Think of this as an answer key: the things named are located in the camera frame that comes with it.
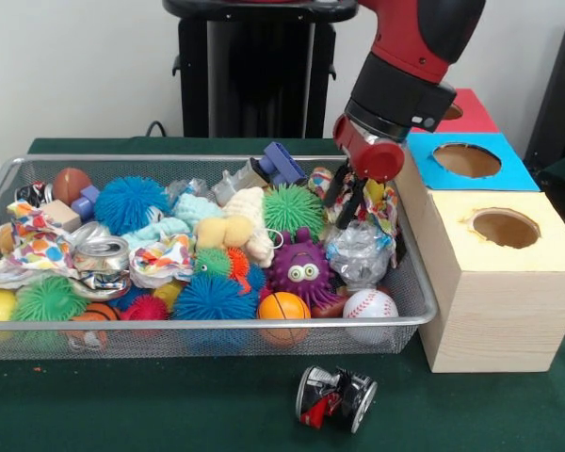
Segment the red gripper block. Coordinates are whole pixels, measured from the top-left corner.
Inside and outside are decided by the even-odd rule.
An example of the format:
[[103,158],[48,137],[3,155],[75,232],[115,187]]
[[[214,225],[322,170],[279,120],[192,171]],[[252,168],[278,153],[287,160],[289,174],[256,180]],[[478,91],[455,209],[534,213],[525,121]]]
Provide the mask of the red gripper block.
[[346,115],[337,119],[332,136],[360,178],[352,176],[344,183],[348,162],[343,163],[334,173],[323,200],[326,208],[337,209],[336,228],[345,230],[363,204],[365,179],[380,184],[392,181],[403,168],[404,150],[391,139],[372,135]]

